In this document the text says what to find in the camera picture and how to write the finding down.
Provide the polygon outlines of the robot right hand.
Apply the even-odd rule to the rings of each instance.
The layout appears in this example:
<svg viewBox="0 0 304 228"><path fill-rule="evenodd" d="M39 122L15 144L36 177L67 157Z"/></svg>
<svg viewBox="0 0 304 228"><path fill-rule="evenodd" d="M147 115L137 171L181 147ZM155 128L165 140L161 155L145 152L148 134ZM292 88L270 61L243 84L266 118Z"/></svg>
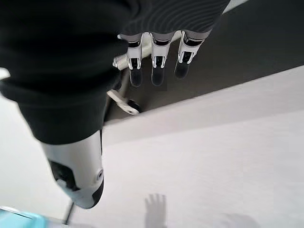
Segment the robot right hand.
<svg viewBox="0 0 304 228"><path fill-rule="evenodd" d="M1 94L17 103L42 143L53 177L79 207L104 188L102 127L107 92L119 88L117 58L142 83L144 33L152 42L152 83L160 86L171 39L182 33L175 74L184 78L227 0L3 0Z"/></svg>

